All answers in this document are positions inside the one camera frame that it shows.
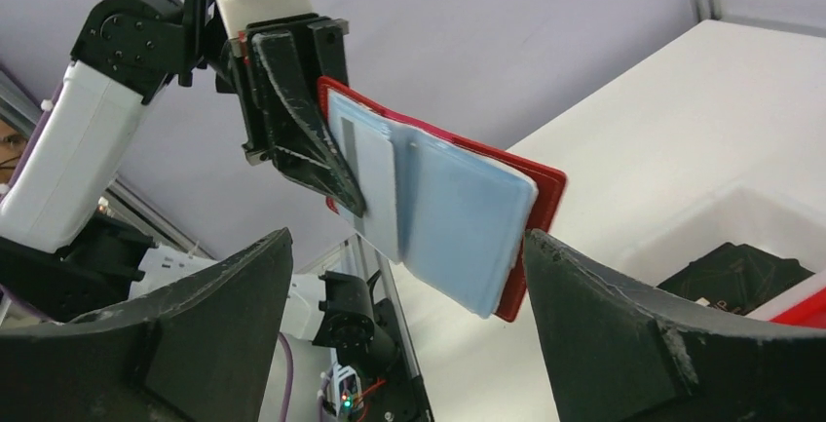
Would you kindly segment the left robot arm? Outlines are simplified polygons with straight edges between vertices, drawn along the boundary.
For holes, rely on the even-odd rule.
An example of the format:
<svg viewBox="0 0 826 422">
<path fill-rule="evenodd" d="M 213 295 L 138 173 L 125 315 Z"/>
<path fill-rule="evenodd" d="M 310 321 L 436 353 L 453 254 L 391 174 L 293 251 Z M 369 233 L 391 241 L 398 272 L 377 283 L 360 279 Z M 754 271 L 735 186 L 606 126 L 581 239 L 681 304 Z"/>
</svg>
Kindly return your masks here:
<svg viewBox="0 0 826 422">
<path fill-rule="evenodd" d="M 1 197 L 1 287 L 68 322 L 125 300 L 151 240 L 98 209 L 127 146 L 172 81 L 211 67 L 241 101 L 246 153 L 363 213 L 314 86 L 347 77 L 344 30 L 310 0 L 103 0 L 90 12 L 41 132 Z"/>
</svg>

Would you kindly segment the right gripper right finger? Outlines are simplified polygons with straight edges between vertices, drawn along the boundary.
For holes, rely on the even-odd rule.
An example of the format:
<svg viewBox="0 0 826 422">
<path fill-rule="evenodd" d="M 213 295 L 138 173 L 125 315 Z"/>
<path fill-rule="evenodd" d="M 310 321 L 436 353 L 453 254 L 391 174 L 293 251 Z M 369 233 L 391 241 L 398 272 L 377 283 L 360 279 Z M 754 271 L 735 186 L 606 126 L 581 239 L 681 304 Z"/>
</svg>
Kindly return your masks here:
<svg viewBox="0 0 826 422">
<path fill-rule="evenodd" d="M 544 231 L 523 263 L 563 421 L 821 421 L 825 333 L 641 283 Z"/>
</svg>

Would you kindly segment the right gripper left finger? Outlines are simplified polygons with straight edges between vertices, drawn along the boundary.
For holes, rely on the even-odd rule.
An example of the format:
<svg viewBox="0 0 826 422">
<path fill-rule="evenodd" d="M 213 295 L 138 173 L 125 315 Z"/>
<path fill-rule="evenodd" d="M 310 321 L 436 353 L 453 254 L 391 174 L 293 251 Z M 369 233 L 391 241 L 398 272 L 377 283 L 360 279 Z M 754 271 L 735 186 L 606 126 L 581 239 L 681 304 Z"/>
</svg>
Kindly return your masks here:
<svg viewBox="0 0 826 422">
<path fill-rule="evenodd" d="M 5 421 L 255 421 L 291 283 L 280 229 L 136 299 L 1 333 Z"/>
</svg>

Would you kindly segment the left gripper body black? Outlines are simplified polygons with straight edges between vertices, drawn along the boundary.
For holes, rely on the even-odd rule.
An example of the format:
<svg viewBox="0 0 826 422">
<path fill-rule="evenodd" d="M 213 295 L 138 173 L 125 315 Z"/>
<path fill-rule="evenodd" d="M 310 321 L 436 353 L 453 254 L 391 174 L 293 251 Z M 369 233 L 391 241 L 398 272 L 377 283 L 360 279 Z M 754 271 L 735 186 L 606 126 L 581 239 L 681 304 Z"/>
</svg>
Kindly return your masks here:
<svg viewBox="0 0 826 422">
<path fill-rule="evenodd" d="M 344 83 L 348 81 L 344 51 L 347 24 L 340 19 L 317 14 L 273 19 L 248 26 L 236 39 L 229 39 L 220 31 L 215 40 L 215 88 L 222 94 L 234 94 L 240 100 L 247 134 L 243 152 L 251 165 L 264 162 L 274 165 L 274 159 L 267 137 L 271 119 L 264 113 L 261 92 L 263 74 L 255 70 L 249 41 L 257 33 L 274 31 L 292 34 L 313 101 L 323 116 L 319 79 L 331 77 Z"/>
</svg>

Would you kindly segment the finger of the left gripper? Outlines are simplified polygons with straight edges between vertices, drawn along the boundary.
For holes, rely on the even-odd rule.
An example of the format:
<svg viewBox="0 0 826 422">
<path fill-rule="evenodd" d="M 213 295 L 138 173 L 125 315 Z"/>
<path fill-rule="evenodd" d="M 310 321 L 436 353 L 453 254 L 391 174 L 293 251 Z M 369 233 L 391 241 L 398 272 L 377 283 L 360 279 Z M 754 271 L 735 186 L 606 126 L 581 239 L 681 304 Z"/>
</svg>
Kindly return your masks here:
<svg viewBox="0 0 826 422">
<path fill-rule="evenodd" d="M 288 31 L 261 32 L 249 41 L 263 74 L 264 113 L 274 165 L 290 181 L 335 200 L 356 215 L 366 204 L 356 177 L 313 101 L 297 46 Z"/>
</svg>

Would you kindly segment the red leather card holder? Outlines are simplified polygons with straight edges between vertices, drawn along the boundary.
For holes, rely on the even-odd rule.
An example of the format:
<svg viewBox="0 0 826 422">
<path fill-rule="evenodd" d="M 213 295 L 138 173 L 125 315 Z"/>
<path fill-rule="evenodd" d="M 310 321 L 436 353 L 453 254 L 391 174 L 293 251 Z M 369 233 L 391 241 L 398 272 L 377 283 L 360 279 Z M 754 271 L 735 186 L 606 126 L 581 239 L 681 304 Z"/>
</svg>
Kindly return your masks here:
<svg viewBox="0 0 826 422">
<path fill-rule="evenodd" d="M 527 291 L 524 234 L 548 230 L 562 171 L 392 111 L 329 77 L 329 128 L 366 208 L 331 211 L 393 263 L 480 318 L 516 319 Z"/>
</svg>

